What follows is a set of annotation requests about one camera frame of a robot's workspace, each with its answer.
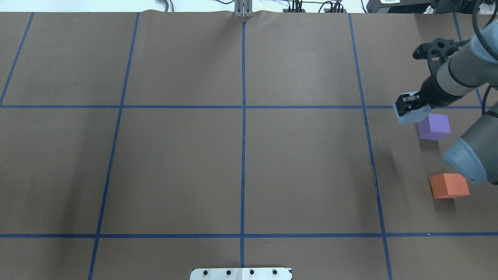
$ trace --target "gray clamp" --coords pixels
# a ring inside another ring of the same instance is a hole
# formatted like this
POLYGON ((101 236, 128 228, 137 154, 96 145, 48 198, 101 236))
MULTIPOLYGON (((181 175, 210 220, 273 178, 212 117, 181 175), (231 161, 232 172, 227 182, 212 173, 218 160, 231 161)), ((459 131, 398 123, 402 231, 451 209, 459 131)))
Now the gray clamp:
POLYGON ((235 17, 252 17, 252 0, 235 0, 235 17))

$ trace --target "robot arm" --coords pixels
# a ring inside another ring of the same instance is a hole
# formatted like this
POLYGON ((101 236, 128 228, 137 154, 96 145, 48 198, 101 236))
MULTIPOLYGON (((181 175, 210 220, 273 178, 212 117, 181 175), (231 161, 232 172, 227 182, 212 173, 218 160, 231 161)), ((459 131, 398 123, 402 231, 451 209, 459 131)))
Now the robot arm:
MULTIPOLYGON (((422 121, 432 108, 447 106, 485 83, 498 86, 498 20, 479 35, 481 38, 474 36, 459 43, 438 38, 415 50, 415 59, 427 59, 431 76, 419 92, 402 94, 396 100, 394 108, 400 123, 422 121), (481 44, 483 38, 487 46, 481 44)), ((498 102, 446 151, 443 159, 475 184, 498 184, 498 102)))

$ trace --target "vertical blue line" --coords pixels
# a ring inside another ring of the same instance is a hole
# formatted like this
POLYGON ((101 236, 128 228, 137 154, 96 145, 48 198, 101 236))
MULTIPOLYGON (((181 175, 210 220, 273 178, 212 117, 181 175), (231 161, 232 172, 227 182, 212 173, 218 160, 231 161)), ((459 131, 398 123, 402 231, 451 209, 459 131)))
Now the vertical blue line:
POLYGON ((100 231, 102 229, 102 220, 104 218, 104 209, 106 207, 107 191, 109 190, 109 181, 111 179, 111 169, 113 167, 114 153, 116 151, 116 142, 118 140, 118 131, 120 129, 120 124, 121 124, 121 115, 123 114, 123 104, 125 103, 126 86, 128 83, 128 75, 129 75, 129 69, 131 66, 131 58, 133 57, 133 48, 135 46, 135 37, 136 37, 136 30, 138 28, 139 17, 140 17, 140 13, 138 12, 138 13, 136 13, 135 28, 133 29, 133 37, 131 39, 131 47, 129 49, 128 65, 126 67, 126 74, 124 76, 123 92, 121 93, 121 102, 120 102, 120 109, 118 111, 118 120, 116 121, 116 129, 114 130, 113 147, 111 148, 111 157, 109 159, 109 167, 107 168, 106 183, 104 185, 104 193, 102 195, 102 203, 100 206, 99 221, 97 224, 97 232, 95 235, 94 248, 93 248, 93 252, 92 252, 92 260, 90 262, 90 270, 88 271, 88 280, 92 280, 93 269, 95 267, 95 259, 97 257, 97 248, 99 247, 100 231))
POLYGON ((244 261, 246 211, 246 22, 242 23, 242 175, 241 175, 241 268, 244 261))
POLYGON ((24 35, 22 36, 21 44, 19 44, 19 48, 17 49, 17 53, 15 54, 14 62, 12 63, 12 67, 10 68, 10 72, 7 76, 7 81, 5 82, 5 86, 3 87, 3 91, 0 97, 0 105, 3 102, 5 94, 7 93, 8 84, 10 83, 10 79, 12 78, 12 73, 14 73, 15 65, 17 64, 17 60, 19 59, 19 55, 21 54, 22 46, 24 45, 24 41, 26 40, 26 36, 28 35, 29 27, 31 26, 31 22, 33 21, 34 13, 31 13, 29 17, 28 24, 26 25, 26 30, 24 30, 24 35))
MULTIPOLYGON (((455 22, 455 27, 457 29, 458 39, 462 41, 462 34, 460 33, 460 25, 458 24, 457 13, 453 12, 453 21, 455 22)), ((477 99, 479 100, 479 104, 482 105, 483 99, 481 98, 481 93, 479 89, 476 88, 477 99)))
POLYGON ((369 145, 370 162, 372 164, 373 175, 375 177, 375 188, 377 191, 377 209, 378 209, 378 216, 380 219, 380 229, 382 230, 382 241, 384 243, 384 254, 385 254, 385 263, 387 265, 387 276, 389 277, 389 280, 392 280, 391 261, 389 258, 389 249, 387 247, 387 236, 385 234, 384 215, 382 213, 382 204, 380 202, 380 192, 378 189, 377 170, 375 169, 374 150, 372 149, 372 139, 370 137, 370 128, 369 128, 369 122, 368 122, 368 117, 367 117, 367 107, 365 104, 365 96, 363 94, 362 77, 360 74, 360 65, 358 63, 358 53, 356 50, 355 31, 353 28, 353 19, 351 17, 351 14, 348 14, 348 16, 349 16, 349 26, 351 29, 351 41, 353 43, 353 53, 355 55, 356 74, 358 77, 358 85, 360 88, 360 98, 362 100, 363 119, 365 122, 365 130, 367 132, 367 142, 369 145))

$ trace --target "light blue joint cover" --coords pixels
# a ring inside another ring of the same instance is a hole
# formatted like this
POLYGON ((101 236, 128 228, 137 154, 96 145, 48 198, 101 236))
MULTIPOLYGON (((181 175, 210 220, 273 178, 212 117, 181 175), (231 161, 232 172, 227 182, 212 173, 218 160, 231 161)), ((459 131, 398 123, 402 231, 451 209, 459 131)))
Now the light blue joint cover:
MULTIPOLYGON (((488 43, 488 45, 495 51, 498 52, 498 20, 493 21, 483 30, 481 34, 488 43)), ((494 59, 483 47, 481 42, 476 35, 472 37, 470 41, 470 49, 472 52, 480 59, 485 60, 489 63, 498 64, 498 60, 494 59)))
MULTIPOLYGON (((409 94, 410 96, 412 96, 412 95, 416 94, 417 92, 418 91, 413 91, 413 92, 407 92, 404 94, 409 94)), ((396 109, 396 102, 394 103, 394 105, 392 105, 392 107, 394 108, 394 113, 396 114, 396 117, 398 118, 398 122, 402 125, 419 123, 419 122, 425 120, 425 118, 427 116, 429 116, 429 114, 432 112, 432 108, 430 107, 430 105, 426 105, 418 110, 410 111, 410 112, 406 113, 403 117, 400 117, 398 115, 398 110, 396 109)))
POLYGON ((462 138, 458 138, 444 153, 443 160, 476 185, 488 180, 481 160, 462 138))

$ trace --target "orange cube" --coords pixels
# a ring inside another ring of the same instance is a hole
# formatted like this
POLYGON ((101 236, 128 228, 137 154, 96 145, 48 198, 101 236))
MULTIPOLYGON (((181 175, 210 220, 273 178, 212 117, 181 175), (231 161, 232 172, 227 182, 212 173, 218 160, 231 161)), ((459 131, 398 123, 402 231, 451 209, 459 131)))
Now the orange cube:
POLYGON ((457 198, 470 195, 467 180, 456 173, 443 173, 431 178, 434 198, 457 198))

